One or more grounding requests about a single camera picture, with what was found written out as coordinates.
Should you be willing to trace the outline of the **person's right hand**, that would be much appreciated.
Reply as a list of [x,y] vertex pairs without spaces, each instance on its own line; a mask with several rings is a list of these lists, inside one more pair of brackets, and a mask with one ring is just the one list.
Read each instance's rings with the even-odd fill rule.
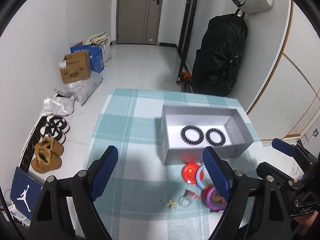
[[318,216],[318,211],[295,217],[294,220],[301,225],[300,229],[298,230],[298,234],[299,235],[306,234],[310,226],[312,226],[312,224],[314,223],[317,216]]

